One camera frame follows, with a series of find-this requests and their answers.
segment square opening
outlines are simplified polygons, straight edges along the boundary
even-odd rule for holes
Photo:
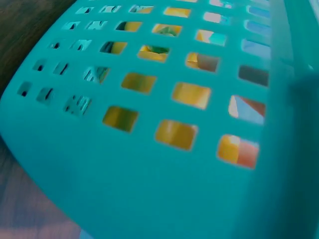
[[[251,123],[263,124],[266,105],[242,96],[232,96],[228,107],[229,114]]]
[[[78,25],[80,24],[80,21],[71,21],[66,23],[62,29],[63,30],[74,30]]]
[[[152,61],[165,62],[170,49],[161,46],[146,46],[144,45],[138,52],[138,57]]]
[[[53,88],[45,87],[39,92],[36,100],[42,104],[49,105],[53,98]]]
[[[228,163],[255,168],[258,151],[258,144],[225,134],[219,141],[217,157]]]
[[[141,21],[121,21],[115,30],[125,30],[129,32],[137,32],[139,28],[141,27],[142,22]]]
[[[87,96],[73,95],[66,102],[64,111],[71,115],[79,117],[84,115],[91,102],[92,100]]]
[[[245,21],[245,28],[251,32],[270,37],[271,27],[264,24],[257,23],[255,21],[247,20]]]
[[[216,72],[219,63],[219,57],[208,56],[191,52],[187,55],[186,66],[190,68]]]
[[[67,70],[67,68],[69,67],[69,64],[68,63],[63,63],[63,62],[60,62],[54,69],[53,73],[55,75],[60,75],[62,76],[65,71]]]
[[[265,59],[271,58],[270,46],[260,44],[258,42],[249,41],[247,39],[242,40],[242,50],[251,55],[259,56]]]
[[[95,82],[101,84],[107,74],[110,72],[110,68],[106,67],[89,67],[83,74],[83,79],[88,82]]]
[[[54,39],[51,41],[51,43],[48,45],[48,48],[51,49],[59,49],[61,47],[61,43],[64,42],[65,39]]]
[[[220,15],[218,13],[209,12],[209,11],[204,13],[203,18],[205,21],[220,23],[220,24],[224,24],[224,25],[230,25],[230,22],[231,22],[230,17],[226,17],[226,16]]]
[[[232,4],[230,2],[227,2],[227,1],[209,0],[209,4],[214,5],[214,6],[224,7],[224,8],[232,8]]]
[[[261,9],[259,7],[248,5],[247,12],[249,12],[250,14],[253,14],[255,16],[270,18],[270,12],[268,10]]]
[[[91,21],[86,27],[86,30],[102,30],[107,21]]]
[[[92,40],[77,40],[71,45],[70,49],[76,51],[85,51],[89,47],[91,42]]]
[[[22,97],[26,97],[26,95],[29,93],[31,86],[32,86],[32,83],[23,82],[21,86],[19,87],[17,94],[21,95]]]
[[[108,41],[101,47],[100,52],[119,55],[122,53],[126,46],[127,42]]]
[[[156,81],[156,76],[140,73],[128,73],[122,82],[122,87],[133,91],[149,94]]]
[[[225,34],[200,29],[197,31],[196,40],[214,45],[225,46],[227,36]]]
[[[258,84],[265,87],[268,86],[268,71],[257,69],[252,66],[240,66],[238,77],[240,79],[249,81],[254,84]]]
[[[46,60],[45,59],[40,59],[37,60],[35,65],[33,66],[33,70],[35,71],[43,71],[43,68],[46,64]]]
[[[119,9],[121,8],[120,5],[106,5],[104,7],[102,7],[102,9],[100,10],[100,13],[107,13],[107,12],[117,12]]]
[[[169,16],[179,16],[187,18],[190,15],[190,12],[191,9],[168,7],[164,11],[164,14]]]
[[[190,106],[206,109],[211,89],[194,84],[179,82],[173,91],[173,99]]]
[[[93,10],[94,7],[81,7],[75,14],[88,14]]]
[[[156,24],[152,29],[152,33],[162,34],[166,36],[178,36],[181,30],[182,26]]]
[[[183,150],[191,150],[197,134],[197,126],[164,119],[155,134],[155,139]]]
[[[129,12],[133,13],[144,13],[148,14],[153,10],[154,6],[139,6],[139,5],[134,5]]]
[[[111,106],[108,108],[103,118],[103,123],[113,128],[132,132],[134,124],[138,118],[139,113],[130,109],[119,106]]]

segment yellow item inside basket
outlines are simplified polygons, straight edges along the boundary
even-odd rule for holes
[[[140,10],[140,13],[150,13],[152,11],[152,7],[144,8]],[[190,10],[188,9],[180,9],[180,8],[168,8],[165,11],[166,15],[180,16],[180,17],[188,17],[190,14]],[[137,31],[140,27],[139,22],[127,22],[125,25],[126,31]],[[177,25],[166,25],[166,24],[156,24],[153,32],[157,33],[163,30],[166,27],[170,27],[170,30],[174,31],[175,35],[178,36],[180,31],[182,30],[181,26]],[[209,42],[209,36],[205,34],[204,31],[199,31],[196,37],[198,41]],[[116,42],[112,47],[112,53],[120,53],[125,47],[125,43]],[[140,58],[165,62],[167,58],[166,53],[155,53],[150,51],[148,46],[143,46],[138,53]],[[187,66],[192,68],[198,68],[197,65],[197,54],[191,53],[188,55],[186,60]],[[134,89],[140,92],[149,92],[151,90],[152,84],[154,81],[148,81],[148,76],[143,76],[142,74],[130,74],[130,85],[127,88]],[[209,88],[205,87],[197,87],[194,88],[194,85],[183,84],[178,85],[173,93],[173,98],[179,102],[183,102],[184,104],[189,104],[193,106],[197,106],[199,108],[204,109],[206,107],[209,95],[211,94]],[[237,107],[235,98],[231,98],[229,113],[233,117],[238,117]],[[115,114],[113,119],[116,120],[118,115]],[[186,150],[191,149],[192,140],[194,135],[196,134],[197,127],[191,125],[185,125],[179,122],[175,122],[172,120],[164,120],[159,126],[156,132],[156,139],[164,142],[166,144],[177,146]],[[239,147],[239,138],[235,136],[225,135],[222,137],[219,147],[218,147],[218,157],[236,163],[238,158],[238,150]]]

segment dark wood table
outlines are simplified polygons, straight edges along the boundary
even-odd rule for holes
[[[0,96],[36,42],[74,1],[0,0]],[[0,238],[79,235],[80,228],[41,192],[0,139]]]

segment perforated plastic panel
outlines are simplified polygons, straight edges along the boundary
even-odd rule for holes
[[[238,74],[243,66],[269,68],[269,58],[242,50],[243,40],[269,45],[268,36],[246,27],[269,25],[249,12],[267,5],[238,2],[229,8],[208,0],[79,0],[12,79],[0,104],[3,138],[46,195],[94,238],[230,238],[251,170],[217,158],[217,145],[225,134],[258,141],[261,126],[230,116],[228,105],[233,95],[265,103],[267,88]],[[130,12],[134,4],[154,8]],[[167,7],[191,12],[165,15]],[[228,23],[204,20],[206,12]],[[122,21],[142,24],[136,32],[116,30]],[[182,30],[176,37],[154,34],[157,23]],[[197,41],[200,29],[224,34],[224,46]],[[127,45],[111,54],[108,42]],[[169,48],[166,61],[139,58],[143,45]],[[216,71],[186,66],[190,52],[218,57]],[[128,73],[156,80],[141,93],[123,87]],[[173,100],[178,82],[210,88],[207,105]],[[120,108],[132,127],[105,124],[107,112]],[[191,126],[186,150],[156,140],[165,120]]]

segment teal plastic basket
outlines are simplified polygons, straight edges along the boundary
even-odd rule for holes
[[[319,238],[317,3],[229,2],[78,0],[8,85],[1,136],[44,193],[95,239]],[[139,13],[141,6],[153,9]],[[167,7],[191,12],[165,15]],[[270,10],[271,20],[251,7]],[[206,21],[205,12],[227,21]],[[123,31],[130,21],[142,23],[136,32]],[[250,22],[271,26],[272,38]],[[182,30],[154,34],[157,23]],[[199,42],[199,29],[224,38]],[[271,45],[271,59],[245,51],[244,40]],[[111,54],[112,42],[127,45]],[[169,48],[166,61],[139,58],[143,45]],[[219,58],[216,71],[187,67],[190,52]],[[240,79],[243,66],[269,71],[269,87]],[[155,76],[152,90],[123,87],[131,72]],[[210,88],[206,108],[174,101],[178,82]],[[233,95],[267,103],[264,125],[230,116]],[[132,128],[103,123],[119,108]],[[156,140],[163,120],[192,126],[188,150]],[[259,142],[255,170],[216,156],[225,134]]]

